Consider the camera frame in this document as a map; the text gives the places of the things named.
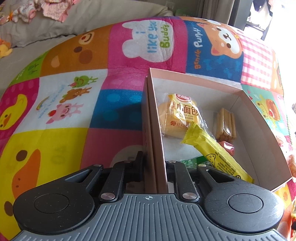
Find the green snack packet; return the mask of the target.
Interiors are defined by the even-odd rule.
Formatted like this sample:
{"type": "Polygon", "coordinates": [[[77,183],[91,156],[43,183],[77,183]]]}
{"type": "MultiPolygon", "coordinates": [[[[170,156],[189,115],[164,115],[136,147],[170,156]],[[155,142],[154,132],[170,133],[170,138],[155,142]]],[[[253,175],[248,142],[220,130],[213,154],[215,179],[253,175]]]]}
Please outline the green snack packet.
{"type": "Polygon", "coordinates": [[[210,161],[208,161],[204,156],[194,157],[192,159],[181,161],[187,168],[196,169],[199,164],[214,167],[210,161]]]}

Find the pink crumpled cloth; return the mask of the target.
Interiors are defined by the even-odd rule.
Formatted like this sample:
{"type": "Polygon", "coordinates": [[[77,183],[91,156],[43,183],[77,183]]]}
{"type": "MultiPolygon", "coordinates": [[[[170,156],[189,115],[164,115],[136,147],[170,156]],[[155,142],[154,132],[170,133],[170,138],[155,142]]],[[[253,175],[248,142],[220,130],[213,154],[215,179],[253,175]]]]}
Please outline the pink crumpled cloth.
{"type": "Polygon", "coordinates": [[[1,25],[10,21],[17,23],[18,20],[30,23],[37,13],[64,22],[70,8],[78,2],[76,0],[1,1],[1,25]]]}

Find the pink sausage snack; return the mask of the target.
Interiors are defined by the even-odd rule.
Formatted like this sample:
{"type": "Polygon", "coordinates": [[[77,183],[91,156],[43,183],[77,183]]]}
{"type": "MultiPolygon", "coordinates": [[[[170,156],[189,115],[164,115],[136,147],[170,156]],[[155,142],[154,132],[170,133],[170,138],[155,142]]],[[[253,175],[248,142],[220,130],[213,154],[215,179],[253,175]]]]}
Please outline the pink sausage snack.
{"type": "Polygon", "coordinates": [[[231,156],[234,156],[235,148],[234,146],[227,141],[218,142],[231,156]]]}

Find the wrapped brown bread loaf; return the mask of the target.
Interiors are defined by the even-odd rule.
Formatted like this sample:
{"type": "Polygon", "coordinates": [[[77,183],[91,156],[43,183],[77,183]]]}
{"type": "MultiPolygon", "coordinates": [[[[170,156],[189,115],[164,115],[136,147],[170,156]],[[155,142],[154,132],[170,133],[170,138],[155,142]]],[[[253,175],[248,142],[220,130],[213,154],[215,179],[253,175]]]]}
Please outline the wrapped brown bread loaf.
{"type": "Polygon", "coordinates": [[[288,156],[287,164],[290,169],[291,175],[293,176],[293,178],[296,178],[296,163],[295,163],[295,157],[293,154],[290,154],[288,156]]]}

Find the colourful cartoon play mat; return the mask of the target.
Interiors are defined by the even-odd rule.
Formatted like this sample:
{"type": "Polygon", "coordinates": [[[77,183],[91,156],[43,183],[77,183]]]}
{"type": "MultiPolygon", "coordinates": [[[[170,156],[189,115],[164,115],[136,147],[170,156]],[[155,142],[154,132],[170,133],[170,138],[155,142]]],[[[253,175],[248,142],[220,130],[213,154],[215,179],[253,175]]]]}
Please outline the colourful cartoon play mat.
{"type": "Polygon", "coordinates": [[[274,51],[232,26],[193,17],[127,21],[73,37],[37,57],[1,97],[1,240],[19,227],[23,192],[85,168],[134,158],[144,146],[142,96],[161,69],[239,88],[292,146],[274,51]]]}

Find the orange yellow plush toy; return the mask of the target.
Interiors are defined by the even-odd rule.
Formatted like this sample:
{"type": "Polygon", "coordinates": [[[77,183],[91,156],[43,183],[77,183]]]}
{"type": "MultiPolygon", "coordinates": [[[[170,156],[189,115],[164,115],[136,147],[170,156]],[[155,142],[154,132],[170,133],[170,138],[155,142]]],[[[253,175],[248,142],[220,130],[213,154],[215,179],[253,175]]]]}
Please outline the orange yellow plush toy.
{"type": "Polygon", "coordinates": [[[0,39],[0,58],[6,57],[13,49],[11,48],[11,44],[5,40],[0,39]]]}

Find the pink cardboard box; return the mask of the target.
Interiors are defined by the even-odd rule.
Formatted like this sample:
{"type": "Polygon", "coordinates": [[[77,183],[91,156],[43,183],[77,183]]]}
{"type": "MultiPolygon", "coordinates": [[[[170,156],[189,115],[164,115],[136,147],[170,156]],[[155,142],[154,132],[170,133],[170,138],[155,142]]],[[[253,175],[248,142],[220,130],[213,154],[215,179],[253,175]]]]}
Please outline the pink cardboard box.
{"type": "Polygon", "coordinates": [[[158,105],[168,93],[194,99],[210,129],[214,127],[214,114],[220,109],[234,114],[237,135],[234,158],[256,185],[275,191],[291,180],[290,169],[273,132],[243,90],[201,77],[151,68],[142,96],[146,192],[168,192],[165,161],[186,160],[198,154],[178,139],[163,140],[158,105]]]}

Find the small bread yellow packet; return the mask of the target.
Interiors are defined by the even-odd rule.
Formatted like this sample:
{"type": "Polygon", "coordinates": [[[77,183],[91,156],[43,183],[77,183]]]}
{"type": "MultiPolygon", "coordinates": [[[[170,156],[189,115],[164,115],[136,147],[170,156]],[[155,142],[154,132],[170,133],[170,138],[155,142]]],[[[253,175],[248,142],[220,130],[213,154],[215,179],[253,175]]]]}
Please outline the small bread yellow packet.
{"type": "Polygon", "coordinates": [[[192,123],[207,130],[196,101],[189,96],[166,93],[158,105],[158,114],[161,132],[167,137],[184,138],[192,123]]]}

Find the yellow cheese stick packet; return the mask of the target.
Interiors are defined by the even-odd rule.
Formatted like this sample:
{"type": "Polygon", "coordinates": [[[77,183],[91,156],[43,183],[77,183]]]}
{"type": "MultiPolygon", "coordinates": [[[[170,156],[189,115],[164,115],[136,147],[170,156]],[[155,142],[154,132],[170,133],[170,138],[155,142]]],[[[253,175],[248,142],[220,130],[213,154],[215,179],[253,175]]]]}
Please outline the yellow cheese stick packet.
{"type": "Polygon", "coordinates": [[[235,159],[197,123],[191,122],[181,141],[197,149],[219,171],[240,178],[249,183],[254,179],[235,159]]]}

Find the wafer biscuit pack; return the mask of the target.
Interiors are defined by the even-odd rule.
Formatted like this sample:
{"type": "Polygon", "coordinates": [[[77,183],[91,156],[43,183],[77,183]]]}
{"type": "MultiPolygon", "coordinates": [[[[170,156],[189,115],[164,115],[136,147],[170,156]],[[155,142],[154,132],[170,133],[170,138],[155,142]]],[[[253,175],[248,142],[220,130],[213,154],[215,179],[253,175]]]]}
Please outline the wafer biscuit pack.
{"type": "Polygon", "coordinates": [[[226,141],[232,143],[236,135],[236,123],[234,113],[225,108],[220,109],[214,120],[214,136],[217,141],[226,141]]]}

